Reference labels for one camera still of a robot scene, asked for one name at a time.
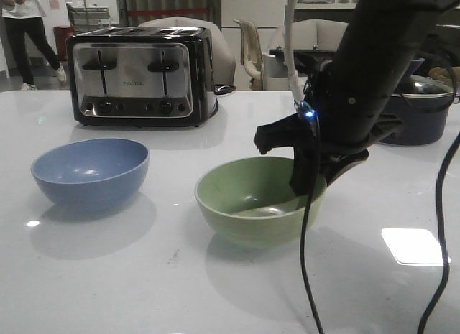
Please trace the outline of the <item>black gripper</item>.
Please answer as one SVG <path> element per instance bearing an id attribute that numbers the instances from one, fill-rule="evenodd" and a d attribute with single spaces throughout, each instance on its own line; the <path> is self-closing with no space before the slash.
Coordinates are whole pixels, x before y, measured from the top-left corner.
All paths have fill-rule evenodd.
<path id="1" fill-rule="evenodd" d="M 290 186 L 296 196 L 310 195 L 321 175 L 330 186 L 366 162 L 367 148 L 402 130 L 403 122 L 384 108 L 403 75 L 403 63 L 380 60 L 356 66 L 336 60 L 317 64 L 309 74 L 295 113 L 258 126 L 254 143 L 261 154 L 279 147 L 294 152 Z"/>

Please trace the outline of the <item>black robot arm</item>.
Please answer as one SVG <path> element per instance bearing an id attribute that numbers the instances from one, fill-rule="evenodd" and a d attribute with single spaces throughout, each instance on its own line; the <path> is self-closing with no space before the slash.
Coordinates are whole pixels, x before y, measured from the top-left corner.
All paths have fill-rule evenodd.
<path id="1" fill-rule="evenodd" d="M 363 162 L 369 146 L 401 128 L 383 110 L 437 19 L 459 0 L 359 0 L 332 61 L 304 86 L 291 50 L 295 1 L 288 0 L 285 10 L 285 62 L 295 113 L 260 126 L 254 142 L 262 154 L 293 148 L 290 186 L 305 195 L 315 175 L 333 182 Z"/>

